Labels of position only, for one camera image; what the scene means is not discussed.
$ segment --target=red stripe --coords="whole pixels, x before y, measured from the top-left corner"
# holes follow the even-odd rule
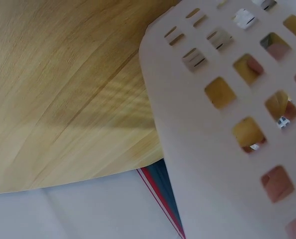
[[[139,174],[139,176],[142,178],[143,182],[145,183],[145,185],[147,186],[147,188],[149,189],[150,193],[152,194],[153,198],[155,199],[155,201],[158,203],[158,205],[160,206],[160,208],[162,209],[162,211],[164,212],[164,214],[166,215],[166,217],[168,218],[168,220],[170,221],[171,225],[173,226],[173,228],[176,230],[176,232],[178,233],[178,235],[180,235],[179,228],[176,228],[175,225],[172,224],[172,221],[170,220],[170,218],[168,217],[168,214],[163,210],[163,207],[160,205],[159,201],[157,200],[157,198],[155,197],[155,195],[152,193],[150,187],[148,186],[148,184],[146,183],[146,181],[144,180],[144,178],[142,177],[142,175],[139,173],[139,169],[137,169],[137,172]]]
[[[157,196],[159,197],[161,203],[163,204],[164,208],[167,210],[167,212],[169,213],[170,217],[172,218],[172,220],[174,221],[175,225],[178,227],[179,231],[181,232],[181,234],[185,237],[184,232],[183,232],[183,228],[180,226],[177,218],[175,217],[175,215],[173,214],[172,210],[170,209],[167,201],[164,199],[164,197],[162,196],[158,185],[156,185],[155,181],[153,180],[152,176],[150,175],[148,169],[146,168],[141,168],[142,172],[144,173],[145,177],[147,178],[147,180],[149,181],[151,187],[153,188],[153,190],[155,191],[155,193],[157,194]]]

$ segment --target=blue fabric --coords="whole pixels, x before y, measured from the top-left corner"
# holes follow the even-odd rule
[[[177,218],[180,226],[182,227],[177,204],[174,199],[172,187],[170,184],[170,180],[169,180],[169,176],[168,176],[168,172],[167,172],[167,168],[166,168],[166,164],[164,163],[164,160],[162,159],[146,167],[146,169],[149,171],[150,175],[152,176],[153,180],[158,186],[160,193],[162,194],[163,198],[167,201],[174,216]]]

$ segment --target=white surface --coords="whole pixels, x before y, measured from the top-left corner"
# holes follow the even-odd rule
[[[179,239],[136,171],[0,194],[0,239]]]
[[[195,8],[208,16],[198,28],[193,27],[197,15],[186,18]],[[241,8],[258,19],[247,30],[231,20]],[[282,88],[296,103],[296,37],[282,25],[290,14],[282,4],[265,12],[250,0],[228,0],[220,9],[212,0],[183,0],[144,36],[140,47],[142,71],[188,239],[287,238],[285,225],[296,218],[296,122],[281,131],[264,102]],[[165,39],[175,26],[176,31]],[[206,39],[218,26],[235,39],[222,52]],[[260,46],[260,40],[270,32],[280,35],[292,48],[280,63]],[[179,33],[185,37],[170,46],[167,40]],[[193,48],[208,63],[191,71],[182,58]],[[253,55],[266,71],[251,88],[232,67],[245,53]],[[215,109],[204,92],[219,76],[238,98],[223,111]],[[255,119],[268,141],[251,155],[238,146],[231,132],[247,116]],[[260,178],[280,164],[295,191],[272,204]]]

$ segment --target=white plastic basket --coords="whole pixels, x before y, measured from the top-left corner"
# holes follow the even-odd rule
[[[267,12],[261,8],[264,3],[250,0],[220,5],[183,0],[155,21],[142,41],[142,71],[188,239],[286,239],[285,227],[296,218],[296,120],[281,130],[265,107],[278,90],[286,91],[296,105],[296,36],[283,25],[296,15],[296,0],[277,2]],[[255,23],[249,20],[251,27],[232,19],[240,9],[256,17]],[[209,41],[214,29],[223,31]],[[260,45],[271,32],[292,49],[280,62]],[[216,49],[227,43],[224,50]],[[251,86],[233,68],[245,53],[265,69]],[[237,97],[222,110],[204,91],[219,76]],[[252,154],[240,148],[231,131],[248,116],[267,139]],[[261,177],[277,165],[286,170],[295,190],[273,204]]]

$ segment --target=wooden table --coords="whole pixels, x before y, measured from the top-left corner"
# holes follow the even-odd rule
[[[162,158],[138,61],[174,0],[0,0],[0,193]]]

